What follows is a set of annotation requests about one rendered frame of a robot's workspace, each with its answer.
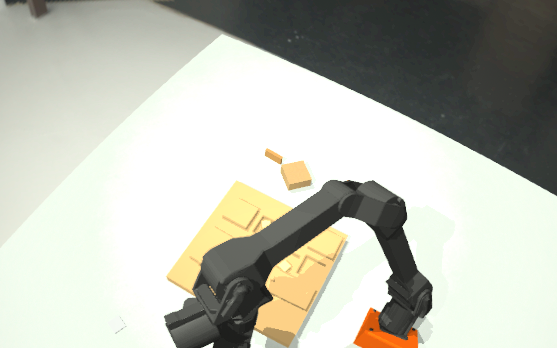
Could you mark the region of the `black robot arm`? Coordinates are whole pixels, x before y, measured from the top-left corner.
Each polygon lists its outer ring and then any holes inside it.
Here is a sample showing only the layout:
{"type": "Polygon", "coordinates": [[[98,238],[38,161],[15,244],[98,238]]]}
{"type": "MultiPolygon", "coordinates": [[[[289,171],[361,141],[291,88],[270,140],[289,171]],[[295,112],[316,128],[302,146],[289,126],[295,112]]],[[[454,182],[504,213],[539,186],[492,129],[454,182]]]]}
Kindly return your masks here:
{"type": "Polygon", "coordinates": [[[433,285],[418,270],[403,225],[404,199],[374,180],[329,180],[320,191],[249,236],[232,238],[202,257],[192,288],[196,297],[164,315],[177,348],[204,348],[221,339],[220,325],[241,333],[273,301],[265,283],[272,269],[343,217],[366,223],[392,270],[378,322],[380,330],[408,340],[416,319],[432,309],[433,285]],[[216,296],[215,296],[216,295],[216,296]]]}

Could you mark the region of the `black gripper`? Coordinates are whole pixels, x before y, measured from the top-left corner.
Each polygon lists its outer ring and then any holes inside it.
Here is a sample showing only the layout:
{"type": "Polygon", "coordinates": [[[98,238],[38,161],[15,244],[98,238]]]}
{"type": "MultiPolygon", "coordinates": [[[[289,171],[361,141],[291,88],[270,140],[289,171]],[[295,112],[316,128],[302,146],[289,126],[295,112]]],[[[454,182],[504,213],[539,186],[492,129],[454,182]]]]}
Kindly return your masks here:
{"type": "Polygon", "coordinates": [[[257,318],[250,330],[241,333],[230,332],[220,325],[220,333],[222,337],[220,340],[213,342],[214,344],[212,348],[251,348],[252,333],[254,330],[254,326],[256,325],[257,318]]]}

